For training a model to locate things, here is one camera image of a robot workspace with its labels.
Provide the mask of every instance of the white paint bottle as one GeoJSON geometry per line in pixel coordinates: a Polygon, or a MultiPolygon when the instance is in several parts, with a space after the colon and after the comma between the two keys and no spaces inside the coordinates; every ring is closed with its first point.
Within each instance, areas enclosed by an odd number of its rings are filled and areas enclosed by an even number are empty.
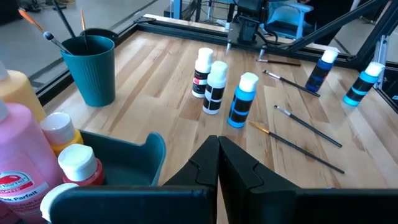
{"type": "Polygon", "coordinates": [[[221,108],[221,99],[226,84],[226,70],[228,65],[225,62],[215,61],[211,66],[211,72],[207,78],[205,100],[203,111],[208,114],[217,114],[221,108]]]}
{"type": "Polygon", "coordinates": [[[207,76],[213,62],[213,50],[207,47],[199,49],[198,59],[195,62],[195,76],[193,77],[192,94],[197,98],[205,97],[207,76]]]}

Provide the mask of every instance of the wooden table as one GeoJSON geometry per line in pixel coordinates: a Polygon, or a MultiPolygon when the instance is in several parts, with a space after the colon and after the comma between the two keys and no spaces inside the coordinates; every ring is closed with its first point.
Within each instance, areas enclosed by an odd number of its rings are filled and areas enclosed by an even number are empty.
{"type": "MultiPolygon", "coordinates": [[[[210,134],[224,135],[250,155],[301,187],[398,187],[398,115],[371,90],[357,108],[342,102],[358,72],[335,67],[319,91],[320,98],[262,74],[263,69],[301,85],[315,64],[301,67],[257,63],[257,53],[146,32],[136,32],[116,49],[116,100],[104,108],[86,106],[75,84],[49,102],[47,113],[68,113],[77,128],[142,143],[151,131],[167,143],[159,184],[173,176],[210,134]],[[191,94],[198,49],[210,47],[215,60],[229,65],[219,114],[202,111],[203,100],[191,94]],[[249,121],[268,127],[313,154],[343,169],[342,175],[246,125],[226,122],[234,89],[244,72],[259,77],[249,121]],[[274,109],[277,104],[342,143],[339,149],[274,109]]],[[[288,58],[266,55],[277,60],[288,58]]],[[[219,201],[219,222],[226,223],[219,201]]]]}

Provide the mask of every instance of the red paint bottle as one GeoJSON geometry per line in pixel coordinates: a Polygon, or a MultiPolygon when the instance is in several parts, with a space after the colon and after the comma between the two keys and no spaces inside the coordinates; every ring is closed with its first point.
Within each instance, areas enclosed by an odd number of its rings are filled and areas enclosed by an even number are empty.
{"type": "Polygon", "coordinates": [[[58,156],[63,170],[63,182],[79,186],[102,185],[105,173],[102,163],[94,156],[93,148],[82,144],[66,147],[58,156]]]}

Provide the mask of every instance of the brush tip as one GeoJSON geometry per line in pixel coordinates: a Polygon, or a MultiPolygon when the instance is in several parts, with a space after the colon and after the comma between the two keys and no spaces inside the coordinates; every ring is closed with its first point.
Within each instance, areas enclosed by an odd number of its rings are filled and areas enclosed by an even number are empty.
{"type": "Polygon", "coordinates": [[[43,37],[46,38],[47,40],[52,40],[54,39],[54,36],[49,32],[49,31],[45,31],[43,33],[43,37]]]}

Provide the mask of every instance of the teal chair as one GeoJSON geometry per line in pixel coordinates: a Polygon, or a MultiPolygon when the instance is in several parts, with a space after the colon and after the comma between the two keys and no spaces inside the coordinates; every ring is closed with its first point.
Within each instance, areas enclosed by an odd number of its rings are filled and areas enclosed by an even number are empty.
{"type": "Polygon", "coordinates": [[[312,10],[312,6],[297,1],[269,1],[267,27],[279,37],[299,39],[314,31],[314,27],[304,21],[305,13],[312,10]]]}

